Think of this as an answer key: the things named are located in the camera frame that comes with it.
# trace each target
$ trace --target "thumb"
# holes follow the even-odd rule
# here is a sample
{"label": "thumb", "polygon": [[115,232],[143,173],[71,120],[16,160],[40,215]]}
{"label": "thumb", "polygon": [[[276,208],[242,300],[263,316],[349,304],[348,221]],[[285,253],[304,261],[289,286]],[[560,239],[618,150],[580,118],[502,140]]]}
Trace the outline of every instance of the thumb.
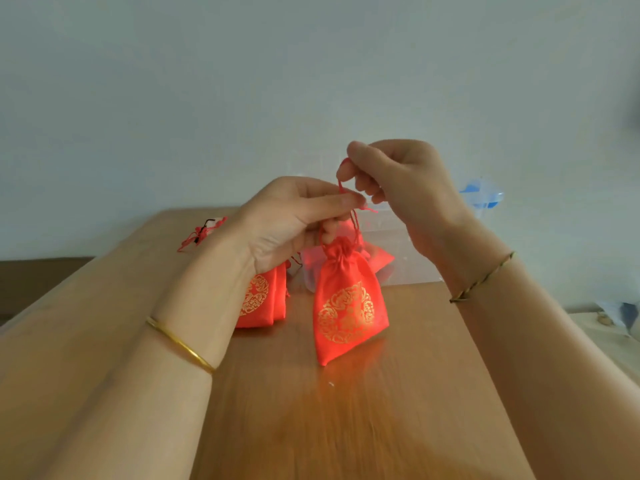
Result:
{"label": "thumb", "polygon": [[366,199],[357,193],[325,195],[324,197],[301,198],[297,217],[305,224],[324,221],[348,214],[353,209],[359,209],[366,203]]}
{"label": "thumb", "polygon": [[373,177],[380,185],[384,185],[389,170],[398,165],[381,150],[360,141],[352,141],[347,146],[347,155],[356,167]]}

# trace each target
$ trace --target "plastic container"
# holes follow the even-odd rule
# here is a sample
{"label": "plastic container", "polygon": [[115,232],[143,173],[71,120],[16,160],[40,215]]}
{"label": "plastic container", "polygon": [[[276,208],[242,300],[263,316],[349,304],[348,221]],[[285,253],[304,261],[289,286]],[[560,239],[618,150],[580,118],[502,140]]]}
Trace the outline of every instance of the plastic container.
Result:
{"label": "plastic container", "polygon": [[[482,218],[487,209],[492,209],[504,198],[496,186],[481,178],[471,180],[460,191],[467,204],[474,209],[476,217]],[[379,205],[369,203],[370,208],[358,211],[358,221],[363,240],[386,250],[395,256],[393,262],[376,273],[382,286],[406,285],[440,281],[440,274],[431,261],[416,251],[403,222],[396,217],[387,202]],[[341,226],[339,235],[353,236],[353,229]],[[316,280],[326,256],[320,246],[301,253],[305,284],[308,290],[316,291]]]}

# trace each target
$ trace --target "gold printed design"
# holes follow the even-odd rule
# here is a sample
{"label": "gold printed design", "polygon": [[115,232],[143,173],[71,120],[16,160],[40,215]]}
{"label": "gold printed design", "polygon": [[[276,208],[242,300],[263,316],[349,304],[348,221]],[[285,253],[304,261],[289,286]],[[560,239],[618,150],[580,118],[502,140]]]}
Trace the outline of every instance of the gold printed design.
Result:
{"label": "gold printed design", "polygon": [[240,309],[240,316],[249,314],[260,308],[260,305],[267,299],[269,293],[269,282],[261,274],[256,274],[251,278],[249,288],[244,293],[244,302]]}
{"label": "gold printed design", "polygon": [[348,344],[361,339],[366,327],[372,325],[373,302],[362,282],[343,288],[334,294],[318,312],[318,327],[336,344]]}

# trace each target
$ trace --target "gold bangle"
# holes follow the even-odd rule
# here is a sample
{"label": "gold bangle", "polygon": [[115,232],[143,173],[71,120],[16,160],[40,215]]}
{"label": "gold bangle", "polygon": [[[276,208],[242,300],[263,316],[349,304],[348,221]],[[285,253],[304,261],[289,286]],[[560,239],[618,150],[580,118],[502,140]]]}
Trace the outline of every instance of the gold bangle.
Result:
{"label": "gold bangle", "polygon": [[451,298],[449,300],[450,303],[459,303],[460,301],[466,301],[469,298],[469,291],[473,290],[473,288],[475,288],[476,286],[480,286],[482,283],[484,283],[485,281],[487,281],[492,275],[494,275],[495,273],[497,273],[504,265],[506,265],[509,261],[511,261],[513,259],[513,257],[516,256],[516,251],[513,251],[511,254],[509,254],[507,256],[507,258],[502,261],[497,268],[495,268],[491,273],[487,274],[484,278],[482,278],[481,280],[476,281],[475,283],[473,283],[471,286],[469,286],[469,288],[467,288],[466,290],[460,292],[459,295]]}
{"label": "gold bangle", "polygon": [[188,352],[190,357],[192,357],[190,362],[195,363],[197,366],[203,368],[205,371],[213,375],[216,371],[215,368],[206,360],[204,360],[197,352],[195,352],[191,347],[181,341],[178,337],[172,334],[170,331],[165,329],[164,325],[159,323],[153,317],[147,317],[147,323],[151,325],[151,328],[162,333],[167,339],[171,340],[174,344],[180,347],[185,352]]}

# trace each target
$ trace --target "hand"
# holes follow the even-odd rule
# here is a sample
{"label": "hand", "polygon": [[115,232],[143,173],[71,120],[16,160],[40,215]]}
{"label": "hand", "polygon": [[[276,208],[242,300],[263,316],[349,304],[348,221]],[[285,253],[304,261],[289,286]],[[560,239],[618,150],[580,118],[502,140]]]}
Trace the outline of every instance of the hand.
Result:
{"label": "hand", "polygon": [[255,262],[264,273],[302,249],[318,246],[322,223],[325,244],[332,242],[338,221],[365,204],[354,192],[339,193],[337,185],[306,177],[272,181],[230,220],[243,227]]}
{"label": "hand", "polygon": [[452,229],[474,220],[432,145],[410,139],[353,141],[347,155],[338,180],[355,177],[356,189],[371,195],[373,203],[388,201],[415,249],[432,261]]}

